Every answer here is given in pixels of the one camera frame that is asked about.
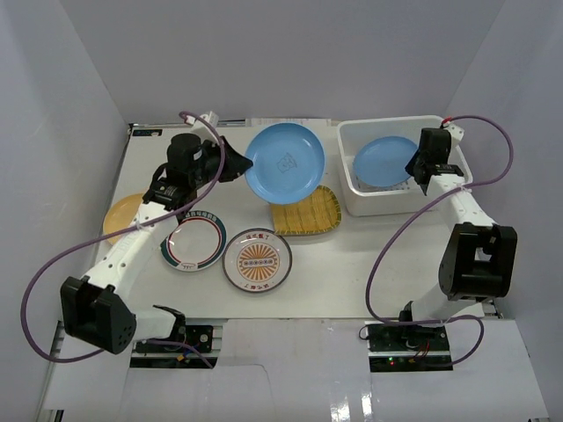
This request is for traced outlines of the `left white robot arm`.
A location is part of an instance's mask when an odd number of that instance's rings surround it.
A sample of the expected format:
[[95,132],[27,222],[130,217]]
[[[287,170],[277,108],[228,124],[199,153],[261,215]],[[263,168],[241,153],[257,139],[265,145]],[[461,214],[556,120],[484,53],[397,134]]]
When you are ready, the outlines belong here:
[[198,135],[173,136],[167,161],[154,172],[129,233],[80,278],[61,286],[65,332],[113,354],[130,343],[155,339],[175,351],[186,340],[185,316],[176,309],[154,305],[132,310],[128,296],[151,255],[179,225],[201,196],[199,189],[214,182],[230,182],[252,167],[226,140],[202,140]]

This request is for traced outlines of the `blue plate with bear print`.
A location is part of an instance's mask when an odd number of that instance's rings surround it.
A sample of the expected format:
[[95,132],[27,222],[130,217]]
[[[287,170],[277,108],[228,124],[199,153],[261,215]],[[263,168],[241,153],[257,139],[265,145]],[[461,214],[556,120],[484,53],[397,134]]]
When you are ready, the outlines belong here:
[[325,171],[325,149],[310,129],[293,122],[273,124],[254,136],[245,157],[245,181],[262,200],[296,203],[311,195]]

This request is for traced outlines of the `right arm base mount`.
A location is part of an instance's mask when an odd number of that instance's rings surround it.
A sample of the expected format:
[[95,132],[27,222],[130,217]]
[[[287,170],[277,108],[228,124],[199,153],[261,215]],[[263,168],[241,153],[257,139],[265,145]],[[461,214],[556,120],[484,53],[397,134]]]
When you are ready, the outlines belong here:
[[372,374],[453,370],[443,326],[365,324],[358,337],[368,348]]

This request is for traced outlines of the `plain blue plate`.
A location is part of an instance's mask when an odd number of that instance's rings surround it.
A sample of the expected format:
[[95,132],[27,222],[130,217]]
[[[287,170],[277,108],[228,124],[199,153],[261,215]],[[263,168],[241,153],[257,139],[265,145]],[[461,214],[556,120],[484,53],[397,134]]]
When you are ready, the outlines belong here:
[[386,188],[406,182],[406,166],[417,145],[401,136],[385,136],[366,144],[355,156],[355,176],[365,185]]

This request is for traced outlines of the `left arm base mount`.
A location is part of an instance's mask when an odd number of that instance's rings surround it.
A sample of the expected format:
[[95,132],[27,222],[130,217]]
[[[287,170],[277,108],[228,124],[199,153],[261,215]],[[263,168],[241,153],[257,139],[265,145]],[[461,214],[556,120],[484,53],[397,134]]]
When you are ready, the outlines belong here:
[[129,366],[145,369],[211,369],[218,360],[222,345],[221,325],[188,325],[178,342],[191,346],[208,362],[184,346],[136,343]]

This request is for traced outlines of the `yellow plate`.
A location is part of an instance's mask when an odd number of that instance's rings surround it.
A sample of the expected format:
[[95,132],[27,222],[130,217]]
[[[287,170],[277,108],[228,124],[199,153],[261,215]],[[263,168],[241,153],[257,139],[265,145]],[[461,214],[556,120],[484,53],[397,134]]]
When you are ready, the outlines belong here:
[[136,193],[118,200],[107,211],[103,221],[103,234],[108,235],[125,229],[133,221],[143,202],[143,194]]

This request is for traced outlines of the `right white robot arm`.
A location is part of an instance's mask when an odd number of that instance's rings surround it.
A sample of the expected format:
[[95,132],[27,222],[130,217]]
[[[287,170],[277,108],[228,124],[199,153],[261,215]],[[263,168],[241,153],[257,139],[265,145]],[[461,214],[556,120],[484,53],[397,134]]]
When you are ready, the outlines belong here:
[[465,185],[464,173],[449,162],[452,138],[444,128],[424,127],[406,166],[429,206],[450,229],[437,284],[399,314],[398,342],[415,351],[429,339],[428,324],[448,321],[472,305],[504,297],[510,287],[517,234],[489,217]]

